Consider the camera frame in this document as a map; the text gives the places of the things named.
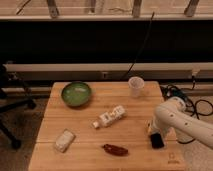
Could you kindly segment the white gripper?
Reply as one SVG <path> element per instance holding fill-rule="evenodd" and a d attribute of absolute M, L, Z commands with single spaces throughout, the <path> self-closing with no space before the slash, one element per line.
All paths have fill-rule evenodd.
<path fill-rule="evenodd" d="M 165 138 L 166 135 L 169 133 L 169 127 L 162 123 L 156 123 L 154 121 L 150 121 L 148 123 L 147 133 L 149 136 L 158 133 L 163 138 Z"/>

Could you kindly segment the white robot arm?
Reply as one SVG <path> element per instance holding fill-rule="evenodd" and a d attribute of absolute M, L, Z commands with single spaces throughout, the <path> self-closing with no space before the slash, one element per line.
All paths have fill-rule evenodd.
<path fill-rule="evenodd" d="M 148 125 L 148 136 L 153 148 L 162 148 L 163 139 L 173 127 L 213 149 L 213 125 L 185 114 L 186 103 L 179 97 L 171 97 L 154 109 Z"/>

